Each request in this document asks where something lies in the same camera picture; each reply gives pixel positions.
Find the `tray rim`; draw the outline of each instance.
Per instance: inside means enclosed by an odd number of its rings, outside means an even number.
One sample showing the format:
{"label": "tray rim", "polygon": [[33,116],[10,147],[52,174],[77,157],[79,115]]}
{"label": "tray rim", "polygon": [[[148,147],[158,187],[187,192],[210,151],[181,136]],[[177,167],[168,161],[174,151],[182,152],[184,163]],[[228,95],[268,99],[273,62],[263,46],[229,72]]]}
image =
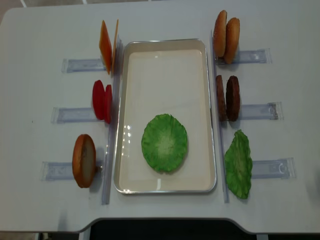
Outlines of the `tray rim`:
{"label": "tray rim", "polygon": [[[115,149],[114,149],[114,153],[113,153],[113,160],[114,160],[114,168],[113,168],[113,185],[115,187],[115,189],[124,195],[133,195],[133,194],[196,194],[196,193],[208,193],[211,192],[217,185],[217,164],[216,164],[216,153],[215,153],[215,140],[214,140],[214,133],[213,133],[213,120],[212,120],[212,105],[211,105],[211,93],[210,93],[210,79],[209,79],[209,65],[208,65],[208,52],[207,52],[207,46],[206,44],[200,40],[199,38],[186,38],[186,39],[172,39],[172,40],[150,40],[150,41],[132,41],[129,42],[124,50],[123,50],[123,62],[122,62],[122,74],[121,74],[121,79],[120,79],[120,98],[119,98],[119,110],[118,110],[118,118],[120,118],[120,112],[123,106],[121,106],[121,98],[122,98],[122,87],[123,87],[123,77],[124,77],[124,73],[123,73],[123,64],[124,64],[124,60],[125,60],[125,53],[126,50],[134,44],[147,44],[147,43],[163,43],[163,42],[176,42],[176,41],[199,41],[201,44],[203,44],[204,46],[204,50],[205,50],[205,65],[206,65],[206,79],[207,79],[207,85],[208,85],[208,97],[209,97],[209,110],[210,110],[210,127],[211,127],[211,141],[212,141],[212,153],[213,153],[213,164],[214,164],[214,182],[212,187],[210,187],[209,189],[206,190],[148,190],[148,191],[141,191],[141,190],[122,190],[120,189],[117,184],[116,184],[116,174],[115,174],[115,168],[116,168],[116,164],[117,164],[117,142],[115,143]],[[116,139],[118,141],[118,135],[119,135],[119,121],[120,119],[118,119],[118,124],[117,124],[117,130],[116,130]]]}

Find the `lettuce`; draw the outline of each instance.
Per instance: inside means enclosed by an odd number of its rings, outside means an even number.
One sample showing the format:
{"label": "lettuce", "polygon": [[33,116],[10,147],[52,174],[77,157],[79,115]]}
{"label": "lettuce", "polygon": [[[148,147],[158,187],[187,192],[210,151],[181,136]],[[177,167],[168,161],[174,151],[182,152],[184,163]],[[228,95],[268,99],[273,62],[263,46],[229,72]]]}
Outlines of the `lettuce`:
{"label": "lettuce", "polygon": [[156,115],[144,129],[141,147],[151,168],[157,172],[172,172],[187,154],[187,131],[173,116]]}
{"label": "lettuce", "polygon": [[247,199],[251,188],[252,159],[248,137],[238,130],[224,155],[226,183],[234,195]]}

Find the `white table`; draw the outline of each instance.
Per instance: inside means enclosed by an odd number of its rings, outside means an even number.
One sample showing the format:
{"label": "white table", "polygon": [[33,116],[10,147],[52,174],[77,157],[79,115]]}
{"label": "white table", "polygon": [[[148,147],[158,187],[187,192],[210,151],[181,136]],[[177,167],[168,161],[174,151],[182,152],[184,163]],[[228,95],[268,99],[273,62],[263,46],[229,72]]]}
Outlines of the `white table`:
{"label": "white table", "polygon": [[[79,134],[106,150],[103,123],[50,122],[53,107],[88,107],[94,81],[111,82],[105,72],[61,73],[63,58],[99,57],[102,20],[113,39],[119,18],[124,45],[199,38],[209,49],[222,9],[240,19],[240,48],[270,48],[273,63],[218,73],[238,76],[242,103],[283,106],[283,121],[243,122],[251,156],[294,157],[296,179],[252,180],[248,201],[230,193],[225,204],[217,160],[210,194],[126,196],[112,187],[109,205],[101,205],[101,186],[90,192],[72,180],[40,181],[43,161],[71,161]],[[105,218],[208,218],[253,233],[320,232],[319,9],[317,0],[184,0],[10,10],[0,26],[0,231],[73,232]]]}

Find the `dark brown patty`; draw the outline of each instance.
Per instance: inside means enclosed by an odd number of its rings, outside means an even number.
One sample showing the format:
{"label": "dark brown patty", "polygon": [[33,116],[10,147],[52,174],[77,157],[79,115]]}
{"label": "dark brown patty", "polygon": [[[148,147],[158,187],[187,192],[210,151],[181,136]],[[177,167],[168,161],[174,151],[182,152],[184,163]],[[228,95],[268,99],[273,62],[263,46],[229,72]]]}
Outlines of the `dark brown patty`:
{"label": "dark brown patty", "polygon": [[240,111],[240,90],[236,76],[231,76],[226,84],[226,115],[229,121],[236,121]]}
{"label": "dark brown patty", "polygon": [[218,98],[219,120],[220,122],[224,122],[227,120],[227,113],[226,113],[224,84],[222,82],[221,75],[216,76],[215,81],[216,81],[216,95]]}

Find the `metal tray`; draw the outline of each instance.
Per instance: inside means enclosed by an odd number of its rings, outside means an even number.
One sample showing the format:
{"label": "metal tray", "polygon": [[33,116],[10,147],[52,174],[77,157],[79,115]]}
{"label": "metal tray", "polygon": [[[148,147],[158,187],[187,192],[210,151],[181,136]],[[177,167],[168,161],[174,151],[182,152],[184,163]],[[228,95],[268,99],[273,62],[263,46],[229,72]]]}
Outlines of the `metal tray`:
{"label": "metal tray", "polygon": [[[198,193],[217,181],[207,50],[199,39],[129,43],[123,56],[114,185],[123,194]],[[156,115],[184,125],[188,153],[172,174],[154,171],[141,139]]]}

